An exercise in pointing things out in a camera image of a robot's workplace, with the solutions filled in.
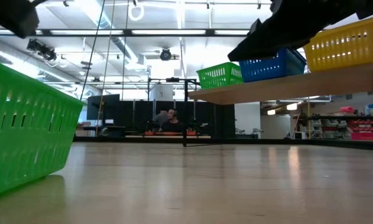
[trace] ceiling fixture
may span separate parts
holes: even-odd
[[[99,30],[98,33],[96,30],[89,30],[89,29],[83,29],[83,30],[51,30],[51,33],[53,35],[109,35],[111,34],[111,30],[109,29],[103,29]],[[123,30],[112,30],[111,35],[123,35]]]
[[[275,110],[269,110],[269,111],[267,111],[267,114],[268,115],[275,115],[276,111]]]
[[[291,105],[286,106],[287,110],[297,110],[297,104],[293,103]]]
[[[38,40],[29,40],[26,49],[32,53],[37,53],[39,56],[42,56],[44,60],[48,62],[53,62],[57,59],[55,48],[47,47],[47,45],[39,42]]]
[[[249,30],[215,30],[216,35],[247,35]]]
[[[168,61],[172,58],[172,53],[170,52],[170,49],[164,48],[162,53],[160,53],[160,59],[162,61]]]
[[[133,15],[132,15],[132,10],[133,9],[137,9],[137,8],[139,8],[139,15],[137,16],[137,17],[134,17]],[[144,14],[145,14],[145,9],[144,9],[144,7],[142,6],[142,5],[140,5],[140,4],[138,4],[138,0],[133,0],[133,6],[132,7],[129,7],[129,13],[128,13],[128,15],[129,15],[129,18],[132,20],[132,21],[139,21],[139,20],[141,20],[142,18],[143,18],[143,16],[144,16]]]
[[[132,30],[134,35],[203,35],[205,30]]]

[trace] shelving unit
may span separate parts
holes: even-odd
[[[188,94],[191,99],[230,105],[307,96],[343,95],[363,91],[373,91],[373,63],[192,91]]]
[[[311,116],[299,117],[298,122],[300,131],[307,130],[308,122],[311,128],[321,124],[321,133],[311,130],[313,139],[373,141],[373,116]]]

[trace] cable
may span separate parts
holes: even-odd
[[[109,50],[110,50],[110,46],[111,46],[111,37],[112,37],[112,29],[113,29],[113,17],[114,17],[114,8],[115,8],[114,3],[115,3],[115,1],[113,1],[112,19],[111,19],[111,30],[109,31],[108,50],[106,51],[106,63],[105,63],[105,71],[104,71],[104,82],[103,82],[103,85],[102,85],[101,101],[99,102],[99,110],[98,110],[98,116],[97,116],[97,118],[99,118],[99,114],[101,113],[102,102],[104,100],[104,89],[105,89],[106,71],[108,69]],[[97,122],[98,121],[96,121],[96,123],[95,123],[95,126],[96,126],[95,133],[96,133],[96,135],[98,134]]]
[[[55,68],[58,64],[59,64],[59,61],[58,63],[56,63],[55,65],[51,65],[49,64],[46,60],[44,60],[44,63],[46,63],[48,66],[52,67],[52,68]]]
[[[29,57],[27,57],[22,63],[25,63],[27,60],[29,60],[32,56],[33,56],[33,54],[35,54],[36,52],[32,52],[30,55],[29,55]]]
[[[104,13],[105,2],[106,2],[106,0],[104,0],[103,3],[102,3],[101,15],[99,16],[99,21],[98,21],[98,24],[97,24],[97,29],[96,29],[96,32],[95,32],[94,43],[93,43],[93,47],[92,47],[92,49],[91,49],[90,61],[89,61],[89,64],[88,64],[88,68],[90,68],[90,66],[91,66],[91,60],[93,59],[95,43],[96,43],[96,41],[97,41],[98,31],[99,31],[99,25],[101,24],[102,15],[103,15],[103,13]],[[83,93],[85,92],[86,82],[87,82],[87,78],[88,78],[88,74],[89,74],[89,72],[90,72],[90,69],[87,69],[86,78],[85,78],[85,83],[84,83],[84,85],[83,85],[83,89],[82,89],[82,91],[81,91],[81,95],[80,95],[80,101],[81,101],[81,99],[82,99],[82,97],[83,97]]]
[[[127,15],[126,15],[126,30],[129,25],[129,8],[130,8],[130,0],[127,1]],[[127,36],[124,37],[124,46],[126,46]],[[122,79],[122,101],[124,95],[124,67],[126,62],[126,54],[123,54],[123,79]]]

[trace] white wall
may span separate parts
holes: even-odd
[[[261,116],[262,139],[283,139],[291,130],[289,115]]]
[[[235,119],[236,128],[245,130],[245,134],[252,134],[253,128],[261,129],[260,103],[235,104]]]

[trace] red container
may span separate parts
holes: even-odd
[[[351,133],[352,140],[373,141],[373,133]]]
[[[352,106],[343,106],[342,108],[340,108],[340,112],[353,113],[354,108],[352,108]]]

